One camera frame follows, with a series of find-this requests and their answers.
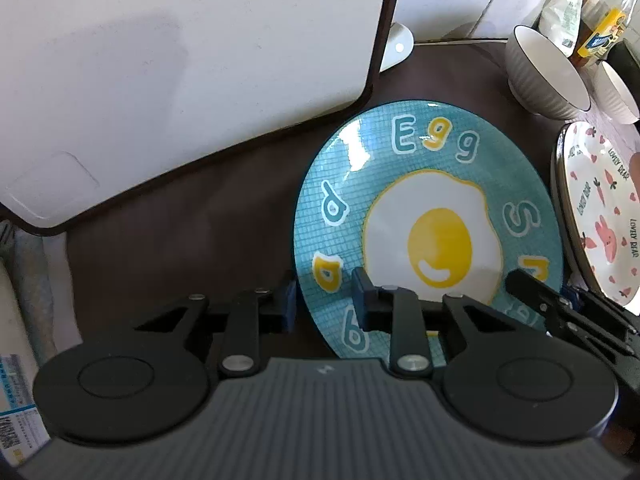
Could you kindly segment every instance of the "metal screw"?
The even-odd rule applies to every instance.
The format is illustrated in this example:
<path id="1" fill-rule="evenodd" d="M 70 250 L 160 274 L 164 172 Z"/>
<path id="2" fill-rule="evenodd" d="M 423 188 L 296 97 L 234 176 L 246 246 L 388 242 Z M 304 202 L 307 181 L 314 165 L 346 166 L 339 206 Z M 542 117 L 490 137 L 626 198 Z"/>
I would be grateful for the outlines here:
<path id="1" fill-rule="evenodd" d="M 248 355 L 229 355 L 222 361 L 222 366 L 230 372 L 245 372 L 254 365 L 254 360 Z"/>
<path id="2" fill-rule="evenodd" d="M 322 375 L 327 375 L 328 373 L 335 372 L 335 368 L 331 365 L 324 365 L 322 367 L 316 368 L 316 370 Z"/>
<path id="3" fill-rule="evenodd" d="M 403 355 L 397 362 L 398 367 L 407 372 L 421 372 L 429 367 L 429 360 L 418 354 Z"/>

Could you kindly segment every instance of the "barcode label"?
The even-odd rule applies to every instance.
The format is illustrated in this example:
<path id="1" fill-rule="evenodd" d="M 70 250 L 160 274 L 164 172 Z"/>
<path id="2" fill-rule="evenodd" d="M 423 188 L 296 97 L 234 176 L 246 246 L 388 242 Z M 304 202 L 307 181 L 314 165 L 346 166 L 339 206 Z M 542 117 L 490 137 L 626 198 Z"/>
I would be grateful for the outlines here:
<path id="1" fill-rule="evenodd" d="M 8 416 L 0 417 L 0 446 L 2 449 L 19 446 L 20 439 L 15 433 L 14 425 Z"/>

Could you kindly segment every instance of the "blue grid pattern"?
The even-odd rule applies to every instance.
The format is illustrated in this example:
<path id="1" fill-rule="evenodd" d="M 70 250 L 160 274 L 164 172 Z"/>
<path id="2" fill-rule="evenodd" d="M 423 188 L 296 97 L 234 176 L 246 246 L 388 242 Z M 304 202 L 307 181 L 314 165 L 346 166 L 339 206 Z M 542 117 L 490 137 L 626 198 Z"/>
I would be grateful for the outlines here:
<path id="1" fill-rule="evenodd" d="M 392 118 L 401 114 L 416 118 L 414 142 L 417 147 L 408 155 L 397 155 L 391 145 Z M 449 119 L 453 128 L 444 147 L 431 152 L 421 145 L 419 136 L 423 136 L 429 122 L 439 116 Z M 359 135 L 353 121 L 360 123 Z M 348 128 L 345 132 L 348 136 L 340 137 L 345 128 Z M 477 132 L 480 141 L 475 160 L 462 164 L 456 160 L 460 150 L 458 137 L 467 130 Z M 366 154 L 370 158 L 359 169 L 362 155 Z M 296 208 L 294 256 L 300 287 L 316 325 L 340 357 L 388 359 L 388 334 L 372 332 L 364 335 L 354 326 L 354 316 L 348 311 L 351 305 L 350 274 L 354 267 L 363 265 L 362 228 L 372 202 L 398 178 L 427 168 L 445 171 L 482 188 L 490 220 L 502 245 L 503 277 L 518 267 L 521 254 L 540 254 L 550 263 L 546 284 L 555 290 L 561 286 L 562 246 L 556 216 L 540 177 L 522 152 L 494 126 L 466 110 L 427 101 L 386 104 L 352 119 L 327 141 L 306 175 Z M 322 218 L 323 180 L 329 181 L 350 207 L 339 226 L 327 225 Z M 542 221 L 540 227 L 516 238 L 504 224 L 502 208 L 507 202 L 517 204 L 522 200 L 537 206 Z M 334 294 L 322 290 L 314 280 L 312 259 L 316 251 L 327 256 L 338 254 L 344 262 L 342 285 Z M 506 293 L 504 283 L 497 291 L 492 307 L 539 330 L 544 327 L 538 314 Z M 362 338 L 369 340 L 366 351 Z M 437 338 L 431 338 L 430 343 L 434 361 L 443 365 Z"/>

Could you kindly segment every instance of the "plastic bag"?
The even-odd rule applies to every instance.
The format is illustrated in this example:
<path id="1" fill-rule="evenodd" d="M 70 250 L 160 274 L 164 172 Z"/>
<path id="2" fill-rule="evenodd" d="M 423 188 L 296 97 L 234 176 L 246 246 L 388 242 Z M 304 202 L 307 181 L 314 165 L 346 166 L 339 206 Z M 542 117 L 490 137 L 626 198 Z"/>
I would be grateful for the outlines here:
<path id="1" fill-rule="evenodd" d="M 538 30 L 569 57 L 580 27 L 582 0 L 551 0 L 540 15 Z"/>

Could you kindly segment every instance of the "white plate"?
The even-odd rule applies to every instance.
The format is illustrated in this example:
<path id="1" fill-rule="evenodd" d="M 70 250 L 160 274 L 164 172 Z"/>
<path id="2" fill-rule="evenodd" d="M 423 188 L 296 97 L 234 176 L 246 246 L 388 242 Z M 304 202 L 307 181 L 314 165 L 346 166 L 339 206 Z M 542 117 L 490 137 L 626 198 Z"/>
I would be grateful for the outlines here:
<path id="1" fill-rule="evenodd" d="M 609 140 L 583 121 L 567 128 L 562 156 L 571 215 L 596 282 L 638 315 L 640 203 L 628 169 Z"/>

